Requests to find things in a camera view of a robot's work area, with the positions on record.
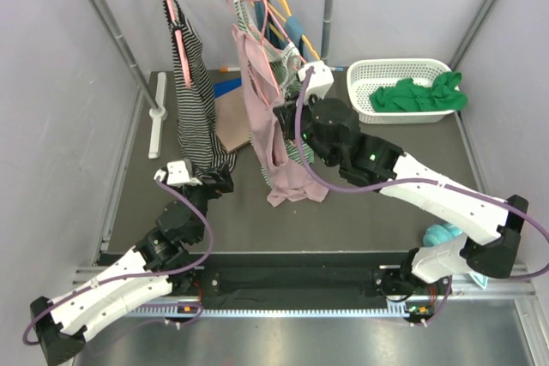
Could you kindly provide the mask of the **pink hanger under green top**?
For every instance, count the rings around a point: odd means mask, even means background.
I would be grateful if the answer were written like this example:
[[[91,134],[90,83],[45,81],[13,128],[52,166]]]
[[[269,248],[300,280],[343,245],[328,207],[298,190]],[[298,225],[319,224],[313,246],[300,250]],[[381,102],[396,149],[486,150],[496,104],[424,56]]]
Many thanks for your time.
[[[274,23],[274,26],[271,27],[273,33],[278,34],[280,39],[285,39],[288,42],[291,41],[290,36],[285,30],[285,24],[287,23],[287,18],[282,15],[275,6],[269,0],[243,0],[254,5],[255,3],[260,3],[263,5],[263,24],[262,29],[265,29],[268,24],[268,18],[271,18],[271,21]],[[291,15],[291,10],[287,7],[286,0],[279,0],[281,5],[286,8],[287,16]]]

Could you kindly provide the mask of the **pink hanger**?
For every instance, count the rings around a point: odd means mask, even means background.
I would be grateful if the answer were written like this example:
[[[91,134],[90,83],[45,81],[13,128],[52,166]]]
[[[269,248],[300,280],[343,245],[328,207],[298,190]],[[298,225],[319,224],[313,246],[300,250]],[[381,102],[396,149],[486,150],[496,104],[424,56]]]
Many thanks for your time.
[[[250,3],[234,0],[239,32],[235,39],[244,41],[244,50],[239,56],[245,65],[256,95],[265,103],[272,104],[279,96],[284,97],[281,86],[287,80],[287,67],[282,51],[275,49],[262,34],[253,20]]]
[[[263,24],[262,29],[265,29],[268,24],[268,18],[271,18],[271,21],[274,23],[274,26],[271,27],[273,33],[278,34],[280,39],[285,39],[288,42],[291,41],[290,36],[285,30],[285,24],[287,23],[287,18],[282,15],[275,6],[269,0],[243,0],[254,5],[255,3],[260,3],[263,5]],[[287,7],[286,0],[279,0],[281,5],[286,8],[287,16],[291,15],[291,10]]]
[[[185,86],[187,88],[191,88],[190,68],[189,68],[188,59],[184,49],[183,34],[181,32],[179,19],[176,14],[176,4],[174,0],[166,0],[166,5],[168,8],[168,15],[172,20],[173,34],[176,40],[178,56],[180,60],[181,70],[184,76]]]

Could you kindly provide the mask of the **green white striped tank top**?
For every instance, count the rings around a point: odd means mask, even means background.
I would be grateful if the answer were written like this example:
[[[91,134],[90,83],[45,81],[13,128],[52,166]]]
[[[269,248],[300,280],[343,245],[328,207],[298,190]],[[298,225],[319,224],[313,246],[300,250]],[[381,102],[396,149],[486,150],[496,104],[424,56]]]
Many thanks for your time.
[[[300,90],[299,53],[293,46],[273,47],[256,26],[245,0],[233,0],[237,22],[232,27],[242,75],[250,141],[271,188],[269,196],[281,199],[311,198],[317,189],[302,164],[288,152],[274,108]]]

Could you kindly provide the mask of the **white plastic basket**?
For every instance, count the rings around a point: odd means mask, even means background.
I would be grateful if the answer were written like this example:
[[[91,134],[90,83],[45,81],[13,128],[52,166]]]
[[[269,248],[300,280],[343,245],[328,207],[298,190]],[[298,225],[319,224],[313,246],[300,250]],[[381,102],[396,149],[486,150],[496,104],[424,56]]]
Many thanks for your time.
[[[370,96],[380,87],[393,87],[402,79],[429,87],[449,67],[431,58],[386,58],[360,60],[347,70],[347,93],[359,120],[366,124],[399,125],[436,123],[455,111],[378,112]]]

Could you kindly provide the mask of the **pink hanger under black top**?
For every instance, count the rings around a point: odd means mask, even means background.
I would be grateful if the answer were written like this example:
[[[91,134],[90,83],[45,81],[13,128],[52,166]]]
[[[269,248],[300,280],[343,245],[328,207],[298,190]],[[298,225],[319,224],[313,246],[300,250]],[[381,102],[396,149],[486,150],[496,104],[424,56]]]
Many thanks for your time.
[[[176,40],[178,56],[180,60],[181,70],[184,76],[185,86],[187,88],[191,88],[190,68],[189,68],[188,59],[184,49],[183,34],[181,32],[179,19],[176,14],[176,4],[174,0],[166,0],[166,5],[168,8],[168,15],[172,20],[173,34]]]

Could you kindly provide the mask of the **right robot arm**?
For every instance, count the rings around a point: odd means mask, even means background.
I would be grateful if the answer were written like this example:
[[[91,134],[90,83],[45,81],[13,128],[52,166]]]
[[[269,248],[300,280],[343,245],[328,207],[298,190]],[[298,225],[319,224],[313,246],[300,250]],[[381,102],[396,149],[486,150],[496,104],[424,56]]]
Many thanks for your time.
[[[421,164],[385,139],[365,134],[356,112],[338,99],[274,108],[283,135],[302,139],[353,193],[370,187],[405,201],[456,226],[461,234],[431,247],[411,249],[397,273],[385,277],[388,289],[418,294],[455,274],[476,272],[507,279],[515,264],[528,202],[483,196]]]

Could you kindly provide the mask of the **brown cardboard sheet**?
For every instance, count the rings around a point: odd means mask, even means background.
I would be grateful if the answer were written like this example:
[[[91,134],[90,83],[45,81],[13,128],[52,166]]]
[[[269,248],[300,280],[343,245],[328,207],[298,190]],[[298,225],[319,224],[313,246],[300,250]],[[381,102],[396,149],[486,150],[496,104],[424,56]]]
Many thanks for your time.
[[[215,133],[228,153],[250,142],[250,126],[242,87],[237,87],[215,99]]]

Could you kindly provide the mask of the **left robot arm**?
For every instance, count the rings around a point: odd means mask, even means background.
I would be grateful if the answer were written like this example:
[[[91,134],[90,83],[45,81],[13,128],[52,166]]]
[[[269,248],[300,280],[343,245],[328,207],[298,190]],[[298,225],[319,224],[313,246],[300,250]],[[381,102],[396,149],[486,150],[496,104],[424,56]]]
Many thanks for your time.
[[[41,348],[49,365],[61,365],[114,321],[158,297],[189,292],[195,270],[207,259],[187,250],[212,237],[208,204],[234,190],[227,162],[199,171],[187,159],[169,162],[154,182],[174,196],[154,227],[117,261],[72,291],[39,297],[22,340]]]

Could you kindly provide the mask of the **blue flat object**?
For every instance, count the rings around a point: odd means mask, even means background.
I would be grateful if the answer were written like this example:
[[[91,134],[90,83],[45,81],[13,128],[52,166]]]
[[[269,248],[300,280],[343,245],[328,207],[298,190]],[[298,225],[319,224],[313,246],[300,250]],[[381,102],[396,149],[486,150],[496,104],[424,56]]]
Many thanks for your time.
[[[241,78],[234,78],[227,81],[221,81],[214,84],[214,97],[216,99],[220,98],[221,96],[230,93],[231,91],[241,87],[242,85],[242,79]]]

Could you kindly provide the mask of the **black white striped tank top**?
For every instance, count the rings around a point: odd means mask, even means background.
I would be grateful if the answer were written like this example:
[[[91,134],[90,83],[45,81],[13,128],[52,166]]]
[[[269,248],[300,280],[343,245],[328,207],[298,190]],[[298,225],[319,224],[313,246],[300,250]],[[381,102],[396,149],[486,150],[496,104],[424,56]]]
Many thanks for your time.
[[[182,156],[191,162],[195,174],[199,177],[207,169],[220,167],[226,161],[229,162],[231,171],[236,165],[237,154],[228,153],[215,133],[214,86],[202,59],[202,40],[184,15],[178,0],[174,1],[191,78],[191,88],[187,88],[173,34],[172,20],[168,15],[166,0],[162,0],[168,29],[171,32],[179,150]]]

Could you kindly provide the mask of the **orange tipped white pen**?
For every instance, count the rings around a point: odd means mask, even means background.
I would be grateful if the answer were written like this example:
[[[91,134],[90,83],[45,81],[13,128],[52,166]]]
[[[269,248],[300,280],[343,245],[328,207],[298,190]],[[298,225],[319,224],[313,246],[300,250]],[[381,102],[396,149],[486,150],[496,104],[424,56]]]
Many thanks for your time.
[[[220,68],[221,73],[232,73],[232,72],[239,72],[240,67],[222,67]]]

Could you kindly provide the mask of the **green garment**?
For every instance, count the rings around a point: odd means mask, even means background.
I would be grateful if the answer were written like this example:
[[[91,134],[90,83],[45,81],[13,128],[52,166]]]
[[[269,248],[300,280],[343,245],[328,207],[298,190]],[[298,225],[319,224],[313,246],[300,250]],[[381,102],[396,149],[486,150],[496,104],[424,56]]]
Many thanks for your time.
[[[379,87],[370,102],[375,112],[405,113],[428,111],[460,111],[468,97],[458,87],[459,72],[443,72],[429,87],[415,84],[412,78],[399,80],[393,87]]]

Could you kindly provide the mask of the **pink tank top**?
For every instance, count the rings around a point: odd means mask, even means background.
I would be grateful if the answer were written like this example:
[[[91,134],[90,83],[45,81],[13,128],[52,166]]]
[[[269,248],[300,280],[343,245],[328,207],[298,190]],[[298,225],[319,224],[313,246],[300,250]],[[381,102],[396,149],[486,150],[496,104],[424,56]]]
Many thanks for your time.
[[[268,202],[277,207],[283,201],[324,201],[329,190],[288,157],[281,126],[273,113],[273,108],[284,99],[265,50],[238,27],[232,29],[232,35],[241,68],[251,143],[271,188]]]

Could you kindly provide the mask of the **yellow hanger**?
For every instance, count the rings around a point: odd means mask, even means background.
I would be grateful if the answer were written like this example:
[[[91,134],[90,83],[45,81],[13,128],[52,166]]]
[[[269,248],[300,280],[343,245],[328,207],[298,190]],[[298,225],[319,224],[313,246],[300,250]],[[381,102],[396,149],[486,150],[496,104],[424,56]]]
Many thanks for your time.
[[[282,50],[293,43],[304,62],[318,61],[320,55],[287,0],[249,0],[260,34],[275,48]]]

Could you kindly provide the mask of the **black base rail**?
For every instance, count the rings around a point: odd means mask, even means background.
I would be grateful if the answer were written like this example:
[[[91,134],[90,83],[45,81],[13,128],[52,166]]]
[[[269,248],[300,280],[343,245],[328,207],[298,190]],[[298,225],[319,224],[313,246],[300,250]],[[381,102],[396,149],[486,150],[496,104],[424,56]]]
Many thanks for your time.
[[[388,298],[430,300],[447,283],[406,286],[403,252],[219,252],[189,273],[174,297],[212,310],[380,309]]]

